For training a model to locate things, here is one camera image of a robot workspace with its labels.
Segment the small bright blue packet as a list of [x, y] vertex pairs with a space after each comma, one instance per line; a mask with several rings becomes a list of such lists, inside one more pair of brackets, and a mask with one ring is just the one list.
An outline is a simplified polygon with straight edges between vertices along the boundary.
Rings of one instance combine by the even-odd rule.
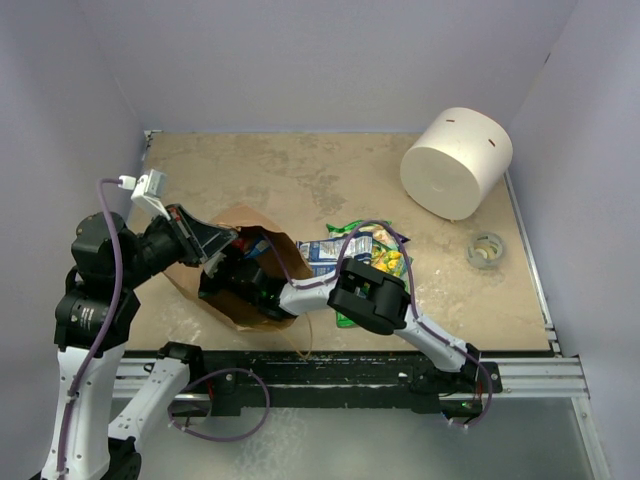
[[254, 237], [241, 236], [233, 245], [242, 253], [244, 258], [258, 258], [271, 249], [269, 241], [264, 235]]

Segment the brown paper bag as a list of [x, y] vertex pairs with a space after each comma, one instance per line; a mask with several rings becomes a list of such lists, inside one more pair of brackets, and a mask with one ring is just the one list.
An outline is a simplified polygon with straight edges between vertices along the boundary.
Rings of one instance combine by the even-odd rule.
[[311, 268], [295, 242], [274, 221], [245, 204], [227, 208], [206, 222], [233, 228], [238, 238], [264, 235], [271, 249], [258, 258], [248, 259], [233, 241], [214, 269], [176, 264], [164, 272], [165, 278], [205, 313], [208, 325], [220, 325], [242, 334], [275, 333], [300, 358], [309, 359], [314, 336], [309, 336], [310, 345], [303, 351], [286, 333], [297, 316], [277, 306], [283, 286], [291, 280], [312, 277]]

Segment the green Chuba chips bag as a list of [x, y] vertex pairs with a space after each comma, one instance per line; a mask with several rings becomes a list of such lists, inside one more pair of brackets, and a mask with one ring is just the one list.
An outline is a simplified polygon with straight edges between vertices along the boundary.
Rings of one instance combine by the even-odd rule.
[[[347, 225], [345, 225], [343, 227], [336, 227], [336, 226], [327, 224], [326, 226], [327, 226], [327, 229], [328, 229], [328, 232], [329, 232], [329, 238], [346, 237], [347, 235], [349, 235], [357, 227], [357, 225], [359, 225], [362, 222], [363, 222], [363, 220], [356, 220], [356, 221], [353, 221], [353, 222], [351, 222], [351, 223], [349, 223], [349, 224], [347, 224]], [[369, 229], [373, 225], [366, 225], [366, 226], [361, 227], [358, 230], [357, 234], [358, 233], [369, 232], [372, 235], [372, 233], [369, 231]], [[406, 236], [404, 236], [404, 235], [402, 235], [402, 234], [400, 234], [398, 232], [396, 232], [396, 233], [397, 233], [398, 238], [400, 239], [400, 241], [401, 241], [401, 243], [403, 245], [410, 241], [410, 239], [408, 237], [406, 237]], [[346, 329], [346, 328], [356, 327], [356, 324], [351, 319], [346, 317], [345, 315], [340, 314], [340, 313], [336, 313], [336, 326], [338, 328], [345, 328]]]

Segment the green tea candy bag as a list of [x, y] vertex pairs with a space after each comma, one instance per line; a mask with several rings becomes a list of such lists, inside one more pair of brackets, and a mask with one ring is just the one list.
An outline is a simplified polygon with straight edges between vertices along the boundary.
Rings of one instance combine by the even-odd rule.
[[380, 225], [373, 225], [369, 231], [372, 233], [370, 264], [384, 273], [401, 279], [405, 288], [408, 289], [407, 262], [396, 239]]

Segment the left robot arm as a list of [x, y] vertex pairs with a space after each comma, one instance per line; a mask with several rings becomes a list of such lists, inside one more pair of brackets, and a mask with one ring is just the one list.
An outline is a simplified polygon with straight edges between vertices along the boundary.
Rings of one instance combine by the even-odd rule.
[[236, 230], [201, 222], [172, 204], [141, 234], [109, 209], [83, 219], [74, 266], [56, 306], [59, 396], [41, 479], [134, 479], [150, 427], [181, 390], [206, 378], [203, 352], [170, 342], [118, 420], [110, 418], [117, 370], [140, 307], [137, 287], [174, 264], [198, 268], [228, 247]]

